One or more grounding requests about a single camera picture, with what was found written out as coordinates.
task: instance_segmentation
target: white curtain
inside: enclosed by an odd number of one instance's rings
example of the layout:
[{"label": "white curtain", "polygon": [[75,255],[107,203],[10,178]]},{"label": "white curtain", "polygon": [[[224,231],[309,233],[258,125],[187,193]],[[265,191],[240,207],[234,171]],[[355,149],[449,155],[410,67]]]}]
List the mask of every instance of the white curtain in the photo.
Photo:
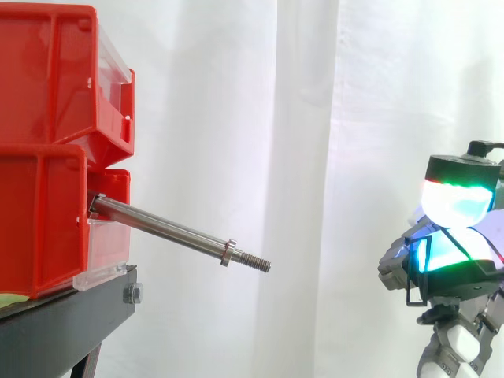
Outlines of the white curtain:
[{"label": "white curtain", "polygon": [[428,155],[503,139],[504,5],[86,3],[137,75],[132,204],[272,261],[224,269],[133,232],[144,302],[96,376],[415,376],[431,330],[376,267]]}]

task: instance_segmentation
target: red plastic bin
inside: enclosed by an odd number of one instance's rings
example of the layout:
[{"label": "red plastic bin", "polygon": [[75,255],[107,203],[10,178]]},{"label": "red plastic bin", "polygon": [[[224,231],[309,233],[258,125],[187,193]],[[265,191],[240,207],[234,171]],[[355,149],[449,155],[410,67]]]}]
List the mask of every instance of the red plastic bin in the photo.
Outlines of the red plastic bin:
[{"label": "red plastic bin", "polygon": [[135,74],[90,6],[0,2],[0,143],[76,144],[99,171],[133,155]]},{"label": "red plastic bin", "polygon": [[88,190],[129,202],[127,171],[89,172],[79,146],[0,145],[0,177],[0,294],[37,298],[71,286],[91,254],[93,269],[128,260],[128,248],[90,250],[87,219]]}]

